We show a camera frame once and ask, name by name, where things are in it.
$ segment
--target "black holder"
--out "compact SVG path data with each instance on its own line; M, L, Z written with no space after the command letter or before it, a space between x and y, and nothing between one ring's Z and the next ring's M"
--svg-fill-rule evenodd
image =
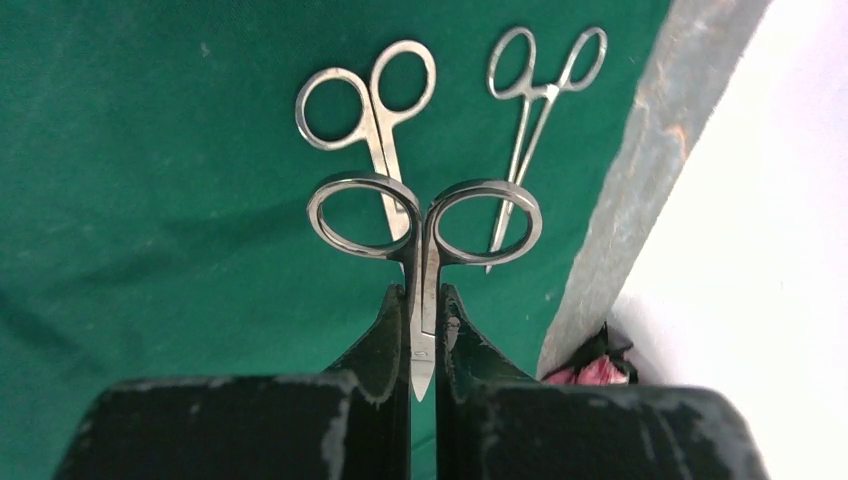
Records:
M503 356L443 285L440 479L764 479L739 413L694 388L548 386ZM57 479L407 479L403 289L314 375L122 382L93 403Z

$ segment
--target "metal handle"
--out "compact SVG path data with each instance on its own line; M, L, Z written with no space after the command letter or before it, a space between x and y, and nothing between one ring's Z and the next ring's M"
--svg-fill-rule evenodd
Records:
M497 90L495 88L495 72L498 68L498 62L507 45L519 35L527 39L527 65L514 84L504 90ZM530 96L533 90L533 69L535 68L536 37L533 36L533 32L525 27L511 28L498 40L498 43L495 44L495 48L492 50L492 55L489 57L489 68L486 71L486 86L489 89L489 93L498 100L508 100L522 95Z
M592 64L592 68L586 72L586 75L583 75L583 78L577 82L573 82L571 80L571 70L574 68L574 63L577 61L577 57L580 56L580 52L583 51L583 47L586 45L586 42L595 35L598 36L598 41L600 42L600 45L598 45L598 53L595 57L595 63ZM578 37L577 41L574 42L574 46L571 47L571 52L568 54L568 60L565 62L565 67L562 69L562 74L560 75L559 80L557 80L557 87L560 90L569 92L579 92L585 89L595 81L595 77L597 77L598 72L601 71L601 66L603 66L606 56L607 33L600 27L587 29L580 34L580 37Z
M339 235L324 219L323 205L328 198L343 190L364 188L388 195L400 202L409 215L406 235L387 245L364 245ZM365 258L402 261L400 252L410 241L415 241L421 231L421 208L415 194L400 182L384 175L370 172L342 172L321 182L306 205L312 228L325 242L342 252Z
M315 135L312 129L309 128L309 124L306 121L306 102L309 99L309 95L312 94L312 91L318 85L333 80L347 82L356 89L356 93L362 100L362 115L359 117L359 123L343 138L339 140L326 140ZM368 88L365 86L365 82L357 74L339 67L327 68L309 77L309 80L300 89L300 93L297 94L297 99L294 102L294 120L303 138L310 145L320 150L339 150L360 140L367 140L369 132L376 133L377 131L374 120L374 109L371 106L371 97L368 94Z
M380 96L380 77L383 75L386 65L402 53L412 53L421 58L427 77L424 83L424 92L421 93L421 97L414 105L406 110L392 110L383 104L383 99ZM374 111L378 119L377 123L381 129L391 129L392 126L418 115L433 98L433 91L436 89L436 60L433 58L433 54L427 50L427 47L414 40L395 42L383 50L383 53L374 62L374 68L371 70L370 87L371 100L374 102Z
M451 245L442 237L439 225L451 207L476 197L495 197L518 206L527 216L527 230L520 240L494 252L468 252ZM542 213L533 195L524 188L504 180L469 180L458 183L433 201L427 215L425 238L429 235L441 250L441 264L500 265L527 253L542 235Z

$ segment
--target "blade tip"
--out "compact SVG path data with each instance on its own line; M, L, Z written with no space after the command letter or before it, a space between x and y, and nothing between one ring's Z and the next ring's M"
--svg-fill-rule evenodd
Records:
M424 395L427 394L427 388L430 386L430 382L424 382L424 379L413 379L412 380L412 391L415 392L415 398L419 402L424 400Z

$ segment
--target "scissors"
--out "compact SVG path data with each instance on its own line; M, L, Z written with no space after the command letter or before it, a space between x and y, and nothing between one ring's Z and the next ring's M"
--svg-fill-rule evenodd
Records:
M495 88L495 71L498 66L498 61L500 60L501 54L503 54L507 45L509 45L509 43L519 35L527 39L527 44L529 46L527 66L512 86L504 90L497 90ZM586 42L595 35L598 36L598 40L600 41L598 53L595 57L595 63L592 65L592 68L589 69L589 72L583 76L583 78L574 81L571 79L571 70L574 68L574 62L577 61L577 57L580 55L580 52L586 45ZM527 28L515 27L507 31L501 39L498 40L494 50L492 50L492 56L489 57L489 69L486 73L486 86L489 89L489 93L498 100L509 100L518 97L522 97L524 99L521 106L521 121L518 124L515 146L513 147L512 158L509 162L508 181L516 185L521 185L524 181L524 177L527 175L527 167L530 165L530 160L533 158L536 145L539 143L539 137L542 135L542 130L545 127L545 123L548 121L548 117L551 114L551 110L553 110L554 101L557 97L562 92L579 92L591 85L592 82L595 81L595 77L598 76L598 72L601 70L601 66L604 63L606 55L606 32L598 27L589 28L580 34L577 42L575 42L574 46L571 47L571 52L568 54L565 66L562 68L559 80L557 80L556 83L534 86L533 70L536 67L536 38L533 36L533 33ZM524 135L527 132L527 123L530 117L530 106L533 102L540 98L545 99L545 105L542 108L542 114L539 116L539 121L536 123L536 128L533 129L533 134L530 137L530 143L527 145L527 150L522 156L521 147L524 145ZM498 250L501 245L503 245L506 229L509 225L509 217L512 214L512 208L513 204L501 202L498 218L495 221L495 227L492 232L492 241L489 245L490 252ZM491 269L492 266L487 265L486 273L489 273Z
M409 229L388 245L362 245L336 233L324 220L323 203L342 190L376 190L400 203L408 215ZM527 216L524 236L496 252L473 253L448 243L439 232L445 212L475 197L496 197L518 205ZM312 228L325 242L351 255L399 262L405 276L406 313L409 315L410 376L418 401L424 398L436 362L436 312L439 275L447 265L498 265L514 260L533 248L542 234L542 214L533 195L504 180L469 180L439 194L422 216L415 194L402 183L378 173L345 172L321 182L306 207Z
M402 53L413 53L420 57L424 62L427 78L424 92L418 101L404 111L394 111L384 105L380 98L380 76L383 74L383 69L386 68L386 65L394 57ZM318 137L312 132L306 121L305 108L309 95L318 85L332 80L341 80L349 83L356 89L356 93L359 95L360 100L362 100L362 115L359 117L359 123L350 133L339 140L325 140ZM371 153L371 162L374 164L374 171L380 175L385 175L398 182L402 182L403 179L400 175L400 165L398 164L392 129L397 124L418 115L427 103L430 102L435 88L436 61L433 59L433 55L427 50L427 47L418 42L401 40L389 45L377 57L377 61L374 62L374 67L371 70L370 84L367 87L362 78L344 68L327 68L312 75L306 81L303 88L301 88L295 100L295 122L303 138L310 145L320 150L339 150L360 140L364 140L368 145L368 151ZM382 199L392 240L398 240L409 229L408 217L400 203L393 201L385 195L382 196Z

